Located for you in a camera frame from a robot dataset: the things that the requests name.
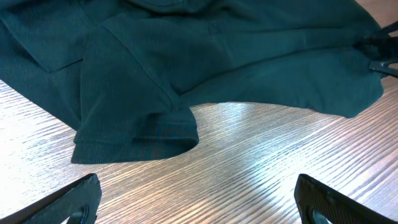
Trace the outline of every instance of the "wood surface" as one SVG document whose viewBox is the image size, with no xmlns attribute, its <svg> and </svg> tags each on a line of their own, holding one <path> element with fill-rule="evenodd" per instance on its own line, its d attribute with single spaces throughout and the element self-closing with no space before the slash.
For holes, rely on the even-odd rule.
<svg viewBox="0 0 398 224">
<path fill-rule="evenodd" d="M 398 0 L 360 0 L 382 25 Z M 71 164 L 74 130 L 0 82 L 0 217 L 90 172 L 97 223 L 300 223 L 293 190 L 306 173 L 398 220 L 398 79 L 354 119 L 277 105 L 193 108 L 200 144 L 171 159 Z"/>
</svg>

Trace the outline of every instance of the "clothing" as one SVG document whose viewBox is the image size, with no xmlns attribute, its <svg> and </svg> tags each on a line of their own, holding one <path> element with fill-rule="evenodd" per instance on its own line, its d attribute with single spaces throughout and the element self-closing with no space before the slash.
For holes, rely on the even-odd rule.
<svg viewBox="0 0 398 224">
<path fill-rule="evenodd" d="M 0 79 L 77 130 L 73 163 L 186 152 L 201 103 L 351 118 L 383 93 L 354 0 L 18 0 L 0 18 Z"/>
</svg>

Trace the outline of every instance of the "dark green shirt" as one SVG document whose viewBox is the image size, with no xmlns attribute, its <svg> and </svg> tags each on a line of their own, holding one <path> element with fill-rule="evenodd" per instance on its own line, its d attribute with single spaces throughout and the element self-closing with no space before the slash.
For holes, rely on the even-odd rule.
<svg viewBox="0 0 398 224">
<path fill-rule="evenodd" d="M 383 93 L 353 47 L 379 30 L 354 0 L 0 3 L 0 78 L 77 130 L 72 162 L 198 144 L 189 106 L 225 101 L 351 118 Z"/>
</svg>

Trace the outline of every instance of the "dark green fabric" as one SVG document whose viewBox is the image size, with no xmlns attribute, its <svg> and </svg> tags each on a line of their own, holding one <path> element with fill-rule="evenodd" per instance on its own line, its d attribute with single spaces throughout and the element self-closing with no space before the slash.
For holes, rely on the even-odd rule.
<svg viewBox="0 0 398 224">
<path fill-rule="evenodd" d="M 198 144 L 189 106 L 201 103 L 351 118 L 383 93 L 353 47 L 379 26 L 354 0 L 20 0 L 0 10 L 0 78 L 77 130 L 74 163 L 186 152 Z"/>
</svg>

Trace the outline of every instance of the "wooden table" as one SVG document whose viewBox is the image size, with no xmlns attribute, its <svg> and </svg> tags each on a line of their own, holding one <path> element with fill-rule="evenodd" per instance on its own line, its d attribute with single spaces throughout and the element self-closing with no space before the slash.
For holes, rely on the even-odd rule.
<svg viewBox="0 0 398 224">
<path fill-rule="evenodd" d="M 398 0 L 358 0 L 382 26 Z M 71 164 L 74 130 L 0 82 L 0 217 L 95 172 L 97 223 L 299 223 L 309 174 L 398 220 L 398 79 L 355 119 L 276 105 L 193 108 L 200 144 L 171 159 Z"/>
</svg>

